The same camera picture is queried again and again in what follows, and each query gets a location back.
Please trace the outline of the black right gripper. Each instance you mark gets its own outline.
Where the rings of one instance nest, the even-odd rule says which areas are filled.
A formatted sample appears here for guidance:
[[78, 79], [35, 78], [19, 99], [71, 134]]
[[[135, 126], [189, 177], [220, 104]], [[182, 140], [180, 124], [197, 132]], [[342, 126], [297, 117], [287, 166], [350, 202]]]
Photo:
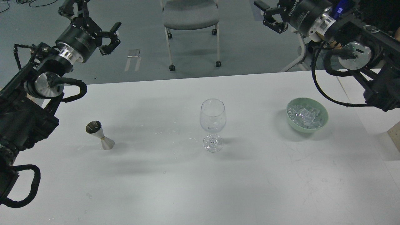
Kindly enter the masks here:
[[336, 20], [330, 16], [333, 5], [328, 0], [287, 0], [286, 7], [272, 8], [261, 0], [255, 0], [254, 5], [263, 11], [262, 23], [274, 30], [283, 33], [288, 29], [286, 21], [279, 22], [274, 15], [283, 16], [286, 12], [289, 24], [303, 37], [316, 40], [322, 36], [323, 40], [331, 41], [334, 38], [334, 23]]

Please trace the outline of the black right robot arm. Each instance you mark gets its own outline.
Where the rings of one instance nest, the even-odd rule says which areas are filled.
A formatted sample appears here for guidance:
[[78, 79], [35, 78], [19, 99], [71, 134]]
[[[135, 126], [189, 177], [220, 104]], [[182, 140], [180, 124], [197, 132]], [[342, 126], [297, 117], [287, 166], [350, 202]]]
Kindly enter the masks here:
[[[263, 11], [263, 24], [281, 34], [290, 25], [302, 37], [321, 36], [314, 48], [311, 71], [319, 93], [345, 107], [376, 107], [383, 111], [399, 108], [399, 42], [377, 27], [361, 20], [358, 1], [342, 16], [334, 19], [327, 0], [280, 0], [272, 8], [261, 0], [254, 5]], [[339, 102], [330, 98], [316, 80], [316, 61], [322, 49], [325, 71], [336, 77], [354, 77], [364, 88], [364, 104]]]

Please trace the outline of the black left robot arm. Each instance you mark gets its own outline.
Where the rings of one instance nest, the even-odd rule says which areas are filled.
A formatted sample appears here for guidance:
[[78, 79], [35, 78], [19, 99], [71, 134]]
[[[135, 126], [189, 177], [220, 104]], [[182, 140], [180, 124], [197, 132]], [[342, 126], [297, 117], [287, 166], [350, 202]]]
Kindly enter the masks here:
[[[19, 152], [33, 148], [49, 137], [59, 125], [55, 113], [60, 103], [73, 102], [87, 93], [83, 81], [66, 78], [74, 63], [86, 63], [96, 49], [102, 55], [111, 54], [121, 43], [117, 22], [103, 31], [90, 17], [87, 0], [66, 0], [58, 13], [70, 20], [55, 46], [14, 45], [19, 72], [1, 90], [0, 155], [1, 204], [22, 208], [33, 201], [38, 192], [41, 172], [36, 165], [14, 165]], [[28, 196], [11, 200], [20, 171], [32, 170], [34, 178]]]

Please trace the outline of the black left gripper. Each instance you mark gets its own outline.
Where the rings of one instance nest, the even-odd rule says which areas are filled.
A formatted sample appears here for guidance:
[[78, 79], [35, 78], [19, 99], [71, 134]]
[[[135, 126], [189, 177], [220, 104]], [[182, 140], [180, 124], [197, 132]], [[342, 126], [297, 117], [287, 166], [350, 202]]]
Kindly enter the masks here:
[[[72, 47], [81, 55], [80, 63], [85, 63], [96, 48], [99, 48], [101, 55], [110, 55], [121, 43], [116, 32], [122, 23], [116, 22], [110, 31], [101, 31], [101, 28], [89, 17], [88, 2], [89, 0], [65, 0], [58, 9], [58, 14], [68, 18], [71, 24], [56, 40], [56, 46], [59, 49], [66, 45]], [[78, 11], [77, 17], [74, 16], [75, 4]], [[110, 43], [102, 45], [102, 38], [109, 38]]]

